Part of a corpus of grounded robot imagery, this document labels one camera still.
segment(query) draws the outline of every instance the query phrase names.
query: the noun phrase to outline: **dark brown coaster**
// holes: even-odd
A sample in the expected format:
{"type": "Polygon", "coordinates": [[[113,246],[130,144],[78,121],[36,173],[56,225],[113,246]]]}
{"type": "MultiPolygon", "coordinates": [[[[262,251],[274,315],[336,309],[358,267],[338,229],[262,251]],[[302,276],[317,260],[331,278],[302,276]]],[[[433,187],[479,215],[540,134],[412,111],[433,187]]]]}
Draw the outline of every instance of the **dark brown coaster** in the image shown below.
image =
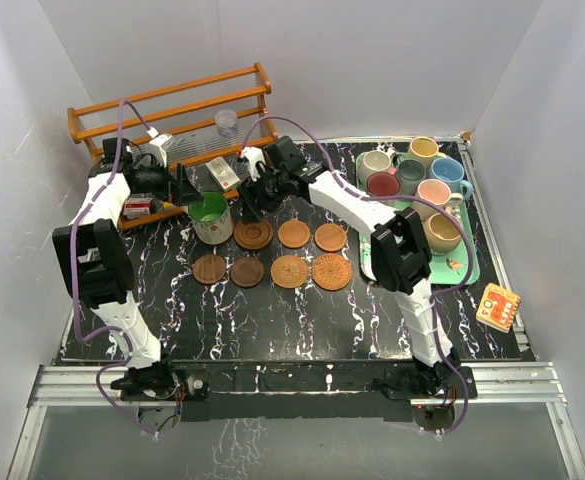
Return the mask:
{"type": "Polygon", "coordinates": [[[267,247],[274,236],[274,228],[267,220],[259,223],[243,223],[241,220],[234,227],[234,240],[246,250],[260,250],[267,247]]]}
{"type": "Polygon", "coordinates": [[[254,257],[241,257],[230,267],[230,278],[239,287],[255,286],[265,273],[263,264],[254,257]]]}
{"type": "Polygon", "coordinates": [[[326,253],[312,264],[312,278],[324,290],[341,290],[352,279],[352,265],[341,255],[326,253]]]}
{"type": "Polygon", "coordinates": [[[279,241],[288,248],[301,248],[308,243],[310,228],[300,220],[288,220],[279,227],[279,241]]]}
{"type": "Polygon", "coordinates": [[[297,288],[308,279],[308,264],[301,257],[284,255],[274,261],[270,274],[279,287],[297,288]]]}
{"type": "Polygon", "coordinates": [[[225,275],[225,259],[211,253],[203,255],[192,267],[192,274],[197,282],[212,285],[225,275]]]}
{"type": "Polygon", "coordinates": [[[338,252],[347,242],[348,234],[336,223],[321,225],[314,233],[314,243],[324,252],[338,252]]]}

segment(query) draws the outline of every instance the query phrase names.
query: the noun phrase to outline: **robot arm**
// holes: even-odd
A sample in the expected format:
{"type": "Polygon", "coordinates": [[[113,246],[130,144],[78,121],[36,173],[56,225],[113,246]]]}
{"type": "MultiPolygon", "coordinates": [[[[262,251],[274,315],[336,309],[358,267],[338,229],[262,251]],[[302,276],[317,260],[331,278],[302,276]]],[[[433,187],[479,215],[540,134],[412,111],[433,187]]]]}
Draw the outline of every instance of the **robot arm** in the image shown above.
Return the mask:
{"type": "MultiPolygon", "coordinates": [[[[90,171],[88,193],[79,210],[83,211],[91,204],[77,230],[77,275],[79,298],[83,304],[107,326],[118,327],[130,339],[132,352],[122,333],[112,333],[123,355],[131,354],[127,365],[145,368],[161,359],[161,344],[148,329],[134,300],[132,263],[115,225],[131,193],[153,193],[177,205],[198,201],[202,197],[188,182],[182,166],[175,178],[167,171],[165,158],[161,155],[161,160],[152,155],[149,165],[135,165],[127,143],[126,140],[122,142],[119,169],[109,184],[116,141],[104,141],[105,158],[90,171]]],[[[70,225],[55,229],[52,235],[70,295],[70,231],[78,217],[70,225]]]]}
{"type": "Polygon", "coordinates": [[[335,213],[369,238],[374,276],[382,287],[394,292],[412,338],[415,363],[427,377],[426,390],[434,394],[452,375],[441,353],[455,367],[460,361],[440,322],[436,333],[433,328],[432,256],[416,212],[363,201],[365,193],[351,186],[348,193],[335,179],[339,173],[307,161],[289,137],[280,138],[264,152],[269,161],[256,148],[241,152],[250,172],[239,187],[243,220],[258,221],[261,210],[272,211],[285,196],[295,195],[335,213]]]}

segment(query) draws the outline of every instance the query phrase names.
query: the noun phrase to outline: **white cup with green liquid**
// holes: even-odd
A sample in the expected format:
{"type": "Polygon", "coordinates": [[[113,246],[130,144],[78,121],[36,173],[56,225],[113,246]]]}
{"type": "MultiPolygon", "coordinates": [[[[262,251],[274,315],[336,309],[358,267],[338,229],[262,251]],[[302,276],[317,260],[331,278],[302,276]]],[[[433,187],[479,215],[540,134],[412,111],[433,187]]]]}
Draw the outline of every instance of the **white cup with green liquid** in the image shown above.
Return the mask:
{"type": "Polygon", "coordinates": [[[185,208],[192,218],[194,231],[202,242],[219,245],[232,236],[234,222],[230,206],[225,197],[218,192],[203,192],[203,201],[185,208]]]}

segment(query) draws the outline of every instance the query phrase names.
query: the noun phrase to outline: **white wall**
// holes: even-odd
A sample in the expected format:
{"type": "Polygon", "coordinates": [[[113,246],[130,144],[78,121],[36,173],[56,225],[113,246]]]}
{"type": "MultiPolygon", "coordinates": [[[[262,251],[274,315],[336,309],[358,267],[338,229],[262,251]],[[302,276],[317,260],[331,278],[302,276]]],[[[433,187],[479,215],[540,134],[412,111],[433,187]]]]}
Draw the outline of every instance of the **white wall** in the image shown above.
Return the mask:
{"type": "Polygon", "coordinates": [[[39,1],[95,101],[260,61],[270,112],[320,137],[473,129],[540,4],[39,1]]]}
{"type": "Polygon", "coordinates": [[[85,190],[89,160],[65,109],[89,102],[36,0],[0,0],[0,478],[69,312],[50,232],[85,190]]]}
{"type": "Polygon", "coordinates": [[[481,190],[536,352],[585,456],[585,1],[546,1],[473,135],[481,190]]]}

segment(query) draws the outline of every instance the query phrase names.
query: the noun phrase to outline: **coffee mug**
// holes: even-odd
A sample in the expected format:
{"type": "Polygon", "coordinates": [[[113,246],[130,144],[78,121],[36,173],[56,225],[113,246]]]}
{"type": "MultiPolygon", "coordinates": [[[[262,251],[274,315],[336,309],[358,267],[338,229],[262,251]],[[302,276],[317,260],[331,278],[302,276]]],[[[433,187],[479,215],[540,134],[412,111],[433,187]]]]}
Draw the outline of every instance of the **coffee mug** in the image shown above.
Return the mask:
{"type": "Polygon", "coordinates": [[[428,218],[423,227],[433,255],[450,253],[461,243],[461,234],[457,227],[440,213],[435,213],[428,218]]]}
{"type": "MultiPolygon", "coordinates": [[[[367,192],[373,197],[390,197],[399,194],[399,181],[388,172],[377,172],[370,175],[367,183],[367,192]]],[[[379,202],[394,206],[396,200],[378,200],[379,202]]]]}
{"type": "MultiPolygon", "coordinates": [[[[438,207],[444,208],[451,212],[453,207],[463,203],[463,196],[459,193],[452,193],[441,180],[427,179],[423,180],[416,189],[416,196],[428,200],[438,207]]],[[[419,214],[421,221],[425,221],[437,213],[432,207],[420,202],[412,202],[412,209],[419,214]]]]}
{"type": "Polygon", "coordinates": [[[474,187],[467,180],[463,180],[463,177],[465,177],[463,165],[450,157],[437,158],[428,170],[428,178],[441,180],[452,192],[460,193],[463,200],[468,200],[474,192],[474,187]]]}
{"type": "Polygon", "coordinates": [[[401,195],[414,195],[416,189],[426,176],[425,166],[411,158],[402,159],[396,167],[396,178],[399,180],[401,195]]]}
{"type": "Polygon", "coordinates": [[[421,162],[425,168],[430,168],[435,159],[445,157],[445,154],[439,153],[439,144],[430,137],[414,137],[410,142],[407,157],[421,162]]]}
{"type": "Polygon", "coordinates": [[[361,182],[361,185],[368,184],[368,178],[371,175],[379,172],[387,172],[392,168],[396,150],[391,148],[387,153],[380,150],[372,150],[366,152],[361,158],[361,163],[357,168],[356,174],[361,182]]]}
{"type": "Polygon", "coordinates": [[[203,201],[193,203],[185,210],[202,242],[218,245],[232,236],[232,215],[227,200],[220,193],[203,192],[203,201]]]}

